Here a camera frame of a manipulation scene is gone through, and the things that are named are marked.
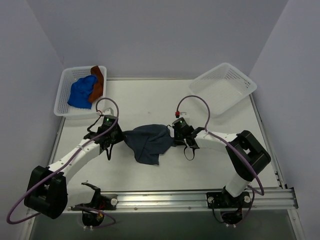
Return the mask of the dark navy towel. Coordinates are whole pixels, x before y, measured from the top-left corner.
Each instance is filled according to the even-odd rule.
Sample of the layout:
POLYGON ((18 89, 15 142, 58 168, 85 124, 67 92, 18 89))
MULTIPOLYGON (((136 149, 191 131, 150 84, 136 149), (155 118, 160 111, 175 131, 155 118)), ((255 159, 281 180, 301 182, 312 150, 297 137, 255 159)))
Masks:
POLYGON ((163 124, 142 125, 123 132, 124 142, 140 164, 159 165, 159 156, 173 146, 170 130, 163 124))

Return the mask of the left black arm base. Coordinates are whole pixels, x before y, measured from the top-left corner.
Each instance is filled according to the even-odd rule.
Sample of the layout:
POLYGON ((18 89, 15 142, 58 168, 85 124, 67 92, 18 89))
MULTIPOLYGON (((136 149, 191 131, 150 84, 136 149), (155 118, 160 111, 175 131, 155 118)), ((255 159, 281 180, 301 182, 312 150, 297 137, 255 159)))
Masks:
POLYGON ((115 225, 116 219, 105 211, 115 211, 117 204, 117 194, 103 194, 99 187, 88 182, 68 190, 67 209, 82 212, 84 229, 93 230, 115 225))

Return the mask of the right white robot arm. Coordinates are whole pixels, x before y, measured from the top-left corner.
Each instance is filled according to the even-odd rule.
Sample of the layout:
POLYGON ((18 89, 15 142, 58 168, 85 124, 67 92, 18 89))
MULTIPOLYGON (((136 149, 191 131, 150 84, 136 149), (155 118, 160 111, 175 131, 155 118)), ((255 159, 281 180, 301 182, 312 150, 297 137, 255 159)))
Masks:
POLYGON ((233 198, 239 197, 249 184, 256 180, 260 190, 265 194, 258 175, 271 162, 271 157, 256 137, 248 130, 241 133, 210 132, 205 127, 193 128, 183 117, 172 123, 174 144, 185 149, 210 149, 228 154, 235 174, 226 184, 224 190, 233 198))

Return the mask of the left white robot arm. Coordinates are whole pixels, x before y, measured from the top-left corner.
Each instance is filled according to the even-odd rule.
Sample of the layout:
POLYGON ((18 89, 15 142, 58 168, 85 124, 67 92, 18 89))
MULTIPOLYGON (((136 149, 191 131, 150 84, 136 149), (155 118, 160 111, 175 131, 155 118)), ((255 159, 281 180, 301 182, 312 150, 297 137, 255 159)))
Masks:
POLYGON ((123 139, 118 119, 105 115, 97 131, 88 132, 67 155, 46 167, 33 169, 24 205, 51 219, 56 219, 69 207, 89 205, 97 208, 102 198, 100 188, 88 182, 76 188, 68 184, 78 171, 103 152, 109 158, 113 146, 123 139))

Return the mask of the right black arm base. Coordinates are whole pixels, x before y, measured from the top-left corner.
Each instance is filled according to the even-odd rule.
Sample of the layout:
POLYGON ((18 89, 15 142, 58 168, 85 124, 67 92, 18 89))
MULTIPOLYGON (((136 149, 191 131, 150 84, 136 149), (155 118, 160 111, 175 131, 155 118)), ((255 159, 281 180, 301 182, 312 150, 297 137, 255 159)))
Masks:
POLYGON ((231 196, 225 189, 206 193, 207 207, 212 210, 215 220, 233 228, 248 216, 254 199, 255 194, 250 197, 247 191, 237 197, 231 196))

